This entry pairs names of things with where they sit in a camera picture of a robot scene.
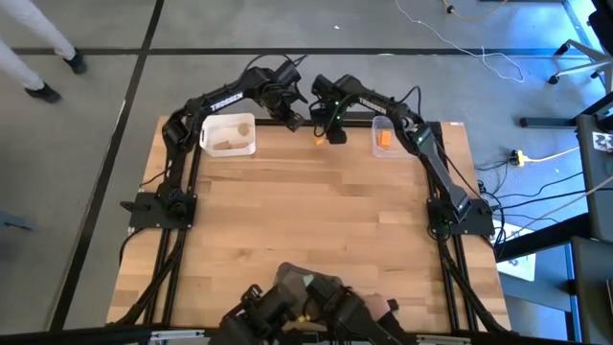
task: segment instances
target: chair leg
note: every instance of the chair leg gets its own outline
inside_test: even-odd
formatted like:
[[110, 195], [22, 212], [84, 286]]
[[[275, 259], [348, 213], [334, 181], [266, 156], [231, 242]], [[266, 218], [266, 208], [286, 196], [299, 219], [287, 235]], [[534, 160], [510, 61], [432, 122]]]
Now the chair leg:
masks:
[[576, 67], [567, 68], [561, 71], [557, 71], [554, 74], [554, 77], [566, 76], [566, 75], [575, 74], [575, 73], [579, 73], [583, 71], [598, 70], [603, 66], [610, 65], [612, 62], [613, 60], [611, 60], [610, 58], [606, 60], [601, 60], [601, 61], [594, 61], [594, 62], [587, 63], [581, 66], [576, 66]]
[[587, 56], [591, 57], [593, 60], [602, 60], [604, 58], [609, 58], [609, 56], [603, 52], [599, 52], [595, 49], [592, 49], [590, 47], [584, 46], [579, 42], [576, 42], [572, 39], [569, 39], [566, 41], [567, 44], [572, 45], [573, 47], [577, 48], [577, 50], [579, 50], [580, 52], [586, 54]]
[[604, 70], [604, 89], [606, 93], [613, 92], [613, 64]]

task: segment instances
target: clear plastic container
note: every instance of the clear plastic container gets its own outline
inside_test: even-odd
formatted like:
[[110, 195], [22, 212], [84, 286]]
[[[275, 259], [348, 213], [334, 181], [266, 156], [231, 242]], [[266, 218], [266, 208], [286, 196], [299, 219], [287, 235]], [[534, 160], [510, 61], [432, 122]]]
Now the clear plastic container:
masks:
[[[381, 147], [377, 142], [377, 136], [381, 131], [389, 130], [391, 133], [391, 142], [389, 148]], [[385, 116], [375, 116], [373, 118], [373, 154], [378, 158], [404, 158], [414, 157], [406, 151], [402, 144], [396, 138], [394, 133], [394, 125]]]
[[202, 123], [200, 147], [212, 157], [255, 153], [256, 118], [249, 113], [207, 117]]

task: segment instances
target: table leg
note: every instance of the table leg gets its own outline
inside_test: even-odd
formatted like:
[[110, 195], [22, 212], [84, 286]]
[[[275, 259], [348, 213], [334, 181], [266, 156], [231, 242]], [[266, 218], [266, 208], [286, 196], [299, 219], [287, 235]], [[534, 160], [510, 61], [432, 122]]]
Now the table leg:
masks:
[[[580, 114], [602, 116], [613, 107], [613, 92], [609, 92]], [[572, 119], [559, 118], [521, 118], [519, 125], [524, 128], [574, 128], [577, 126], [577, 117]]]
[[533, 254], [537, 251], [565, 244], [573, 236], [591, 238], [589, 214], [568, 218], [531, 234], [505, 241], [494, 246], [496, 262]]

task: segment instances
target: wooden table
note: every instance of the wooden table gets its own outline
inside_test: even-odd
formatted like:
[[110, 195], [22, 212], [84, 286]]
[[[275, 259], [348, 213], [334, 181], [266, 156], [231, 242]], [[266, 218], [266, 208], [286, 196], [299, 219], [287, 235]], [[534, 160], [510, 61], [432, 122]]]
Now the wooden table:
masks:
[[[160, 118], [143, 180], [164, 169]], [[426, 234], [426, 173], [415, 157], [375, 158], [369, 128], [347, 128], [348, 143], [313, 144], [312, 129], [257, 128], [253, 156], [202, 154], [197, 212], [188, 233], [171, 324], [216, 328], [252, 284], [272, 286], [283, 262], [342, 278], [367, 294], [396, 298], [407, 332], [448, 332], [436, 243]], [[443, 124], [446, 152], [476, 189], [462, 124]], [[456, 184], [463, 186], [455, 173]], [[147, 185], [152, 192], [155, 183]], [[148, 285], [160, 230], [125, 249], [108, 321], [123, 316]], [[470, 283], [488, 310], [509, 327], [491, 248], [464, 236]], [[460, 322], [467, 328], [456, 287]], [[154, 320], [162, 314], [161, 293]]]

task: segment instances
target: white cable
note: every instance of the white cable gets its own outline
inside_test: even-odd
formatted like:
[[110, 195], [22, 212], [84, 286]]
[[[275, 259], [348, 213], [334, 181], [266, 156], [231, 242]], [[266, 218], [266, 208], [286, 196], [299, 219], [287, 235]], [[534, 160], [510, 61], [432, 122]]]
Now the white cable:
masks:
[[576, 198], [572, 199], [571, 201], [569, 201], [569, 202], [567, 202], [567, 203], [563, 204], [562, 206], [560, 206], [560, 207], [556, 208], [555, 210], [550, 211], [550, 212], [548, 212], [548, 213], [544, 214], [543, 216], [538, 217], [538, 218], [536, 218], [535, 220], [533, 220], [533, 221], [529, 222], [529, 223], [528, 223], [528, 225], [524, 226], [523, 228], [519, 229], [518, 231], [522, 231], [522, 230], [524, 230], [524, 229], [528, 228], [530, 225], [532, 225], [532, 224], [536, 223], [537, 221], [539, 221], [539, 220], [541, 220], [541, 219], [546, 218], [546, 217], [547, 217], [547, 216], [549, 216], [550, 214], [555, 213], [555, 212], [557, 212], [557, 211], [559, 211], [559, 210], [561, 210], [561, 209], [563, 209], [563, 208], [565, 208], [565, 207], [567, 207], [567, 206], [570, 206], [571, 204], [573, 204], [573, 203], [575, 203], [575, 202], [579, 201], [580, 199], [582, 199], [582, 198], [584, 198], [584, 197], [586, 197], [586, 196], [591, 195], [592, 193], [594, 193], [594, 192], [596, 192], [597, 190], [599, 190], [600, 188], [604, 187], [604, 185], [606, 185], [607, 183], [609, 183], [609, 182], [611, 182], [611, 181], [613, 181], [613, 176], [610, 176], [609, 178], [605, 179], [605, 180], [604, 180], [604, 181], [603, 181], [601, 184], [599, 184], [598, 186], [596, 186], [596, 187], [592, 188], [591, 190], [589, 190], [589, 191], [587, 191], [587, 192], [583, 193], [582, 195], [580, 195], [580, 196], [578, 196], [578, 197], [576, 197]]
[[[504, 55], [504, 54], [502, 54], [502, 53], [490, 53], [490, 54], [486, 54], [486, 48], [484, 48], [483, 46], [481, 46], [481, 50], [483, 51], [483, 53], [482, 53], [480, 56], [478, 56], [478, 55], [476, 55], [476, 54], [472, 54], [472, 53], [470, 53], [468, 50], [465, 50], [465, 49], [462, 49], [462, 48], [458, 47], [458, 46], [457, 46], [455, 43], [451, 42], [450, 40], [444, 39], [444, 38], [441, 36], [441, 34], [439, 34], [439, 32], [438, 32], [438, 31], [434, 30], [434, 28], [432, 28], [432, 27], [431, 27], [431, 26], [429, 26], [428, 24], [426, 24], [426, 23], [422, 22], [421, 20], [415, 20], [415, 19], [413, 19], [413, 18], [411, 17], [411, 15], [409, 15], [409, 13], [407, 13], [406, 11], [404, 11], [404, 10], [402, 9], [402, 7], [400, 6], [400, 3], [398, 2], [398, 0], [395, 0], [395, 1], [396, 1], [396, 6], [398, 7], [398, 9], [399, 9], [399, 10], [400, 10], [402, 13], [404, 13], [404, 15], [406, 15], [406, 17], [407, 17], [407, 18], [409, 18], [409, 20], [410, 20], [411, 22], [413, 22], [413, 23], [415, 23], [415, 24], [421, 24], [421, 25], [423, 25], [424, 27], [426, 27], [426, 28], [430, 29], [430, 30], [431, 30], [431, 31], [432, 31], [432, 32], [433, 32], [433, 33], [434, 33], [436, 36], [438, 36], [438, 37], [439, 37], [439, 39], [440, 39], [441, 41], [443, 41], [443, 42], [445, 42], [445, 43], [447, 43], [447, 44], [450, 44], [452, 47], [454, 47], [455, 49], [459, 50], [460, 52], [465, 53], [465, 54], [468, 54], [468, 55], [470, 55], [470, 56], [472, 56], [472, 57], [474, 57], [474, 58], [476, 58], [476, 57], [477, 57], [477, 58], [481, 58], [481, 62], [482, 62], [482, 63], [483, 63], [483, 64], [484, 64], [484, 65], [485, 65], [485, 66], [486, 66], [486, 67], [487, 67], [487, 68], [488, 68], [490, 71], [495, 72], [495, 73], [498, 75], [498, 77], [499, 77], [499, 78], [501, 78], [501, 79], [503, 79], [503, 80], [511, 80], [511, 81], [517, 81], [517, 82], [524, 82], [524, 81], [525, 81], [525, 79], [524, 79], [524, 73], [522, 72], [521, 67], [519, 67], [519, 65], [518, 65], [518, 64], [517, 64], [515, 61], [513, 61], [512, 59], [510, 59], [510, 58], [509, 58], [509, 57], [507, 57], [506, 55]], [[500, 72], [499, 72], [497, 69], [495, 69], [495, 68], [493, 68], [493, 67], [489, 66], [489, 65], [486, 63], [486, 57], [493, 57], [493, 56], [500, 56], [500, 57], [503, 57], [503, 58], [505, 58], [506, 60], [508, 60], [510, 63], [512, 63], [512, 64], [515, 66], [515, 68], [517, 68], [517, 71], [519, 71], [519, 75], [520, 75], [521, 79], [519, 80], [519, 79], [514, 78], [514, 77], [505, 77], [505, 76], [501, 75], [501, 74], [500, 74]]]
[[525, 161], [525, 162], [540, 163], [540, 162], [548, 161], [548, 160], [550, 160], [550, 159], [558, 158], [558, 157], [559, 157], [559, 156], [561, 156], [561, 155], [564, 155], [564, 154], [566, 154], [566, 153], [568, 153], [568, 152], [572, 152], [572, 151], [574, 151], [574, 150], [578, 150], [578, 149], [579, 149], [579, 147], [574, 147], [574, 148], [572, 148], [572, 149], [564, 150], [564, 151], [562, 151], [562, 152], [560, 152], [560, 153], [552, 154], [552, 155], [547, 156], [547, 157], [544, 157], [544, 158], [530, 158], [530, 157], [525, 157], [525, 158], [524, 158], [524, 161]]

